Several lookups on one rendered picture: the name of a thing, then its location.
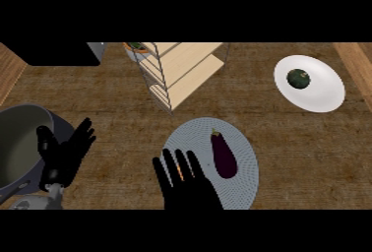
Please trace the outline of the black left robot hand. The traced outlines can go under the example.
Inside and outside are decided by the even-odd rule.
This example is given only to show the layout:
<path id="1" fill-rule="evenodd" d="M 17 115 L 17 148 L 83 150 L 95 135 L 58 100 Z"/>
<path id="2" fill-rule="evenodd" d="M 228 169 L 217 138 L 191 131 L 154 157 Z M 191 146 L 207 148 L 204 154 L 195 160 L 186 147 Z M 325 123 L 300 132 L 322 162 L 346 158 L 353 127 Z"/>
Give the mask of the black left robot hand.
<path id="1" fill-rule="evenodd" d="M 58 142 L 46 125 L 37 128 L 39 153 L 46 163 L 40 180 L 40 189 L 59 184 L 67 188 L 74 180 L 80 164 L 96 140 L 92 120 L 86 118 L 67 141 Z"/>

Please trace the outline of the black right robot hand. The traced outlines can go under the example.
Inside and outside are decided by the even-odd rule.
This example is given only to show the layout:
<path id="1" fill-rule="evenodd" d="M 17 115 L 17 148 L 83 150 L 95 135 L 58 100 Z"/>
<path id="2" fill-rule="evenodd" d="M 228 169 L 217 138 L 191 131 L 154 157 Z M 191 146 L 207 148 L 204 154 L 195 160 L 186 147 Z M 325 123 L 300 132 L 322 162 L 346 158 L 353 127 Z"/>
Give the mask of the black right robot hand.
<path id="1" fill-rule="evenodd" d="M 223 204 L 201 163 L 192 151 L 175 153 L 163 150 L 167 167 L 160 158 L 152 159 L 164 209 L 169 211 L 222 211 Z"/>

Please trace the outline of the pale grey oval placemat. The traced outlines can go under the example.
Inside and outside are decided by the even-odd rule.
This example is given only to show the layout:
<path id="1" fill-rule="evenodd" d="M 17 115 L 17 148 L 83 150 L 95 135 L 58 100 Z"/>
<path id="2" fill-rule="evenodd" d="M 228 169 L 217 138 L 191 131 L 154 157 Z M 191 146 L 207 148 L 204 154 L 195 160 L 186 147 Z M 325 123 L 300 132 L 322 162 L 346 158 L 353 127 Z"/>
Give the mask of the pale grey oval placemat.
<path id="1" fill-rule="evenodd" d="M 222 178 L 216 169 L 211 143 L 213 131 L 222 133 L 237 160 L 237 174 L 232 178 Z M 172 153 L 176 150 L 183 153 L 188 151 L 195 153 L 225 209 L 248 210 L 259 189 L 259 163 L 251 144 L 231 123 L 213 117 L 189 120 L 173 131 L 164 148 Z"/>

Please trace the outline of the dark grey pot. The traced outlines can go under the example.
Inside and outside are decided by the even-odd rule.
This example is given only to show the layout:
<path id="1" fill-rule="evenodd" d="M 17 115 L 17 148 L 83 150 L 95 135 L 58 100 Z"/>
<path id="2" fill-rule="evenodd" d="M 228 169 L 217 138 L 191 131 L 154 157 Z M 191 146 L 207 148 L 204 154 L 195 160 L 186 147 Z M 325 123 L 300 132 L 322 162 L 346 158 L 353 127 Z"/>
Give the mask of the dark grey pot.
<path id="1" fill-rule="evenodd" d="M 40 105 L 25 103 L 0 111 L 0 205 L 14 195 L 40 191 L 46 165 L 39 153 L 42 125 L 59 142 L 70 139 L 71 124 Z"/>

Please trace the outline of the purple eggplant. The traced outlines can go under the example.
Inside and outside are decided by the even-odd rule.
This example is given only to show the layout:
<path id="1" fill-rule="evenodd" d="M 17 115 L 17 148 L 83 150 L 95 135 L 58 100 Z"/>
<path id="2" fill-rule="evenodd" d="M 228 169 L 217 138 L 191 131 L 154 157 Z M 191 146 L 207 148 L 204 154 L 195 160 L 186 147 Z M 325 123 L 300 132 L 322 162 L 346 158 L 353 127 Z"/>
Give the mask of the purple eggplant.
<path id="1" fill-rule="evenodd" d="M 217 130 L 213 130 L 211 145 L 219 175 L 222 178 L 231 179 L 237 175 L 238 165 L 234 156 L 234 151 L 225 139 L 223 133 Z"/>

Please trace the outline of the brown wooden panel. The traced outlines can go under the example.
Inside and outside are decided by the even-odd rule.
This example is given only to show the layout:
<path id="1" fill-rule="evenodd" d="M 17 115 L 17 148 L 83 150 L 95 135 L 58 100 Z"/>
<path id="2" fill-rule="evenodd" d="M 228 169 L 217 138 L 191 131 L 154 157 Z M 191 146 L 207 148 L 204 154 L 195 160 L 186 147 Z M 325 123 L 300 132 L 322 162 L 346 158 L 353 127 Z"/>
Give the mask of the brown wooden panel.
<path id="1" fill-rule="evenodd" d="M 27 62 L 8 46 L 0 43 L 0 105 L 5 103 L 25 67 Z"/>

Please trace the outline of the black appliance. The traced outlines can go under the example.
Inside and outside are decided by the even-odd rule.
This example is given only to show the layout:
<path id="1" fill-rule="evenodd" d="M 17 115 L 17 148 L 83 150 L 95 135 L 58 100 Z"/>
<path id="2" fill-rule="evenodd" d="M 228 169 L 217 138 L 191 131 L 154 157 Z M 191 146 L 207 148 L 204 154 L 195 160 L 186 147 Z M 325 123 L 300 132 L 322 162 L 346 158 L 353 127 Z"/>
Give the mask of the black appliance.
<path id="1" fill-rule="evenodd" d="M 30 42 L 9 47 L 31 66 L 99 66 L 105 42 Z"/>

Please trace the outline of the white bowl orange rim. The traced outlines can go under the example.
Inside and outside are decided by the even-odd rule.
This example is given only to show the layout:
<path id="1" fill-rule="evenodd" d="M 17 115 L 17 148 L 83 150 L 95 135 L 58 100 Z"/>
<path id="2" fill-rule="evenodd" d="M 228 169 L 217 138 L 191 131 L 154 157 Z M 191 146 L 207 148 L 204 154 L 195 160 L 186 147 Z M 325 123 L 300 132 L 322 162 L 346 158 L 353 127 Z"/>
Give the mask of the white bowl orange rim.
<path id="1" fill-rule="evenodd" d="M 139 42 L 124 42 L 124 48 L 135 62 L 142 62 L 149 56 L 149 52 Z"/>

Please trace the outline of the white oval plate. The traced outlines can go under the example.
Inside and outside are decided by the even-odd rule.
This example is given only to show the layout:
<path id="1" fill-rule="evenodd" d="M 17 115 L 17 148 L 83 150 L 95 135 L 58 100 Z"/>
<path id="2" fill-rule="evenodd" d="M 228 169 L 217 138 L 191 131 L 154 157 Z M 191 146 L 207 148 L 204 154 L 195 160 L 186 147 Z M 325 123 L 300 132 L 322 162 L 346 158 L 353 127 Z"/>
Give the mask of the white oval plate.
<path id="1" fill-rule="evenodd" d="M 304 89 L 296 89 L 288 82 L 288 74 L 297 69 L 310 76 L 310 84 Z M 287 56 L 276 63 L 273 78 L 281 94 L 303 109 L 325 113 L 343 105 L 346 98 L 343 80 L 319 59 L 306 55 Z"/>

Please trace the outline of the dark green avocado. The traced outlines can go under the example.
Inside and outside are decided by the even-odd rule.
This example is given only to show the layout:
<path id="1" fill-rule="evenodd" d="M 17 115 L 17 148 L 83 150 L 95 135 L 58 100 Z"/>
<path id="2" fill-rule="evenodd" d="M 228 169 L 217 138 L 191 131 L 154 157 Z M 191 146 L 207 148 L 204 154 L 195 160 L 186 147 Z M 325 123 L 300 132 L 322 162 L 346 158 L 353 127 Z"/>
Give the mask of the dark green avocado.
<path id="1" fill-rule="evenodd" d="M 293 88 L 301 90 L 309 86 L 312 79 L 304 70 L 293 69 L 288 73 L 287 81 Z"/>

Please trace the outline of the pale wooden panel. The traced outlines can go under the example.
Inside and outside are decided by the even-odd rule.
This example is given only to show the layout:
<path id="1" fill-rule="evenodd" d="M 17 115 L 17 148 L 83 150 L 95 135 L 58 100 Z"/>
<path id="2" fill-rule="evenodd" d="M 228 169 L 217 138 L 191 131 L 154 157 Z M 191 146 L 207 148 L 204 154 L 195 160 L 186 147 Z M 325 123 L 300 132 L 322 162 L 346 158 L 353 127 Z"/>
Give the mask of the pale wooden panel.
<path id="1" fill-rule="evenodd" d="M 332 45 L 372 111 L 372 42 L 335 42 Z"/>

